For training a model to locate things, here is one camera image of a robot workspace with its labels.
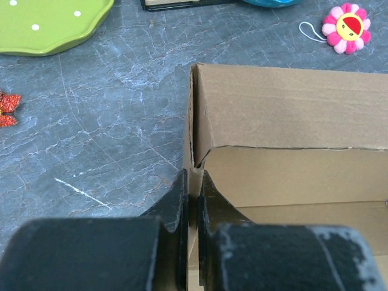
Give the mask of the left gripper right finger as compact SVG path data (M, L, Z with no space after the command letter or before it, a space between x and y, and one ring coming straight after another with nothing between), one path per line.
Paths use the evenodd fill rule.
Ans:
M384 290L353 228L257 224L203 174L198 197L199 284L205 290Z

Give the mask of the large cardboard box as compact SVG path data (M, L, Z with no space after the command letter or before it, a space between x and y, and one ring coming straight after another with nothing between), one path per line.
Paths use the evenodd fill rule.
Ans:
M257 224L355 229L387 289L387 75L192 65L184 144L196 270L208 173Z

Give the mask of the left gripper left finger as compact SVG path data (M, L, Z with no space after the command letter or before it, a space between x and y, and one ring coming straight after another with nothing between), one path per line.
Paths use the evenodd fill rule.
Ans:
M142 215L25 223L1 260L2 290L186 290L189 196L181 170Z

